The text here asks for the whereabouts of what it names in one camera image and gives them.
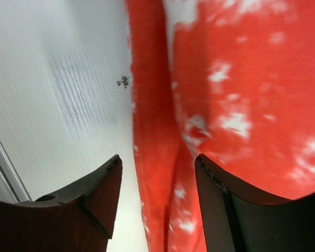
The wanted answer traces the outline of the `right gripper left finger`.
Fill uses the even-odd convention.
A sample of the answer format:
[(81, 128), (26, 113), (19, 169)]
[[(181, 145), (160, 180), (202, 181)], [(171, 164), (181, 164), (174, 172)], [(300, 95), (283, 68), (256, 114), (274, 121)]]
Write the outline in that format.
[(34, 202), (0, 201), (0, 251), (106, 251), (117, 214), (118, 155)]

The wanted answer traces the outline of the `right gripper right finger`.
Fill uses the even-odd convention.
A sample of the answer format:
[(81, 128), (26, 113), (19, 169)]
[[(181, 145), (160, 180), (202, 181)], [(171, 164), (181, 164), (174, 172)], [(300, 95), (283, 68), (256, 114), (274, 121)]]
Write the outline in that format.
[(203, 154), (195, 176), (208, 251), (315, 251), (315, 193), (268, 193)]

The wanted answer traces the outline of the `red white patterned trousers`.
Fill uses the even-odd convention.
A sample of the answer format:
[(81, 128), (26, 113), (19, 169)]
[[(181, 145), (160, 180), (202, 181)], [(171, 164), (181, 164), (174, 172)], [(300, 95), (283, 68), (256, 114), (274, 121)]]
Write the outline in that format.
[(315, 1), (126, 1), (149, 251), (206, 251), (194, 160), (315, 192)]

